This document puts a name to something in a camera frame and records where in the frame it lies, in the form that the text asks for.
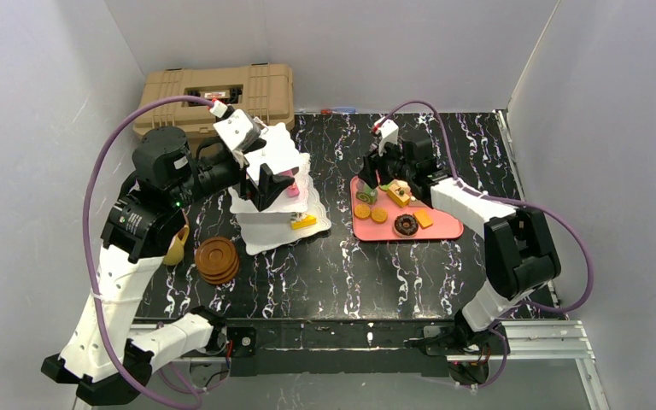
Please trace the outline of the green roll cake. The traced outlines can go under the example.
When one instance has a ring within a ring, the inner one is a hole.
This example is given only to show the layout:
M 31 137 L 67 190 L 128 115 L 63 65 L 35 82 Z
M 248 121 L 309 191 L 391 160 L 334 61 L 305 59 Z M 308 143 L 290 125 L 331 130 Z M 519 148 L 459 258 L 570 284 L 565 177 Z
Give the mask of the green roll cake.
M 378 190 L 365 184 L 356 185 L 355 198 L 363 203 L 373 205 L 378 200 Z

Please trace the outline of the pink cake slice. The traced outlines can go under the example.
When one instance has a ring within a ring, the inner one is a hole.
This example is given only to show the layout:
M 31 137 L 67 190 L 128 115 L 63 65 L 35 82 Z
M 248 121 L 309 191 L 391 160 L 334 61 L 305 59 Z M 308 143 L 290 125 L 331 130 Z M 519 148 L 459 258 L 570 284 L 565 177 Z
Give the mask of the pink cake slice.
M 287 171 L 283 172 L 283 175 L 294 178 L 295 177 L 295 172 L 293 170 L 287 170 Z M 286 192 L 287 192 L 288 197 L 297 197 L 297 196 L 299 196 L 300 195 L 300 190 L 299 190 L 299 187 L 297 185 L 297 182 L 294 181 L 286 189 Z

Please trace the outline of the yellow cake with cherry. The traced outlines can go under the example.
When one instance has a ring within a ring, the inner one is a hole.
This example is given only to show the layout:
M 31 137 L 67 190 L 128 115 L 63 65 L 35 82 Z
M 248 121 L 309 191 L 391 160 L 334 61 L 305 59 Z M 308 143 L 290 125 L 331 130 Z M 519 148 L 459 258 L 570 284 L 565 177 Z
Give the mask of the yellow cake with cherry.
M 412 193 L 404 181 L 394 180 L 388 185 L 386 194 L 398 207 L 405 208 L 412 201 Z

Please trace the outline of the white three-tier cake stand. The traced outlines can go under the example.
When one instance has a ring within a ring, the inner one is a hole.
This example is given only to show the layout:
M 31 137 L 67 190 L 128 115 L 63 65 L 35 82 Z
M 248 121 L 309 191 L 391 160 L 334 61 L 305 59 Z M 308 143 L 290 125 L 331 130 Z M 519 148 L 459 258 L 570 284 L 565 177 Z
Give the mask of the white three-tier cake stand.
M 249 199 L 239 196 L 239 189 L 229 188 L 230 212 L 237 218 L 248 255 L 257 255 L 282 245 L 296 242 L 331 229 L 331 221 L 310 176 L 311 155 L 301 153 L 284 123 L 268 126 L 262 133 L 266 146 L 247 155 L 249 176 L 255 176 L 261 164 L 273 171 L 293 170 L 300 190 L 297 197 L 288 197 L 286 190 L 265 211 L 258 211 Z M 292 230 L 293 213 L 306 213 L 317 218 L 317 224 Z

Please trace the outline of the pink serving tray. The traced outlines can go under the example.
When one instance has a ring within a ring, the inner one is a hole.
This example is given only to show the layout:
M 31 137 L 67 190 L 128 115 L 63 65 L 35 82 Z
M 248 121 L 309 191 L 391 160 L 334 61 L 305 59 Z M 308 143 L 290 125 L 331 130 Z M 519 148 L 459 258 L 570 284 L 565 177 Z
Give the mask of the pink serving tray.
M 417 200 L 404 181 L 372 189 L 353 178 L 350 192 L 353 232 L 361 241 L 452 240 L 464 232 L 455 217 Z

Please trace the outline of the yellow cake slice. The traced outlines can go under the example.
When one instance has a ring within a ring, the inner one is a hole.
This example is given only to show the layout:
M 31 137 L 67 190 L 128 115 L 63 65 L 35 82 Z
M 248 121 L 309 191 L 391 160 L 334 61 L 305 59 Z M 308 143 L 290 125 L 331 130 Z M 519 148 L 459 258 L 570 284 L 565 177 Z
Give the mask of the yellow cake slice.
M 292 230 L 301 230 L 317 224 L 317 218 L 314 215 L 306 213 L 293 213 L 290 217 L 290 227 Z

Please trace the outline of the tan plastic tool case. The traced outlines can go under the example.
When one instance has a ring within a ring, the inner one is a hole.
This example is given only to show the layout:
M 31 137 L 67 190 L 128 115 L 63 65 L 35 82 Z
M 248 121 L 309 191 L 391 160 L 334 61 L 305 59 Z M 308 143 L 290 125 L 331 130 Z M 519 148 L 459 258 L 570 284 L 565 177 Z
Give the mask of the tan plastic tool case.
M 283 123 L 290 130 L 295 124 L 293 70 L 287 64 L 153 72 L 146 77 L 139 105 L 179 95 L 220 100 L 269 126 Z M 204 138 L 216 135 L 214 122 L 208 108 L 194 102 L 177 102 L 141 115 L 132 123 L 132 129 L 142 137 L 156 127 L 176 126 L 196 147 Z

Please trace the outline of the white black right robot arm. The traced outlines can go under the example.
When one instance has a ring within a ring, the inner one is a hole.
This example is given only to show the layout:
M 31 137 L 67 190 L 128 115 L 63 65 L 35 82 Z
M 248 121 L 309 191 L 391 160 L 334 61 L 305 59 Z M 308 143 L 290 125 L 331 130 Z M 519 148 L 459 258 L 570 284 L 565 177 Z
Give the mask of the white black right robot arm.
M 372 189 L 400 180 L 411 196 L 450 214 L 483 239 L 486 279 L 454 316 L 462 331 L 488 330 L 527 295 L 556 278 L 559 257 L 542 211 L 507 205 L 466 186 L 439 167 L 428 138 L 380 137 L 358 177 Z

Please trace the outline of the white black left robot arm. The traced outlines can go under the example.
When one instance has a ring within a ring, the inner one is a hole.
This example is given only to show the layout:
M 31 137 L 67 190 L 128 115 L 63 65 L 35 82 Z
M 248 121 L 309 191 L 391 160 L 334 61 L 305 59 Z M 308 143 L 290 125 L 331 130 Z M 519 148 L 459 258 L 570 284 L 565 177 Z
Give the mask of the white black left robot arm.
M 75 385 L 92 406 L 125 405 L 173 360 L 226 344 L 225 319 L 206 307 L 129 336 L 147 285 L 185 227 L 184 207 L 233 189 L 245 191 L 254 209 L 272 212 L 307 159 L 283 126 L 268 127 L 243 149 L 220 137 L 202 146 L 206 155 L 193 155 L 175 126 L 144 135 L 102 230 L 102 248 L 87 259 L 92 290 L 79 323 L 66 347 L 44 360 L 43 374 Z

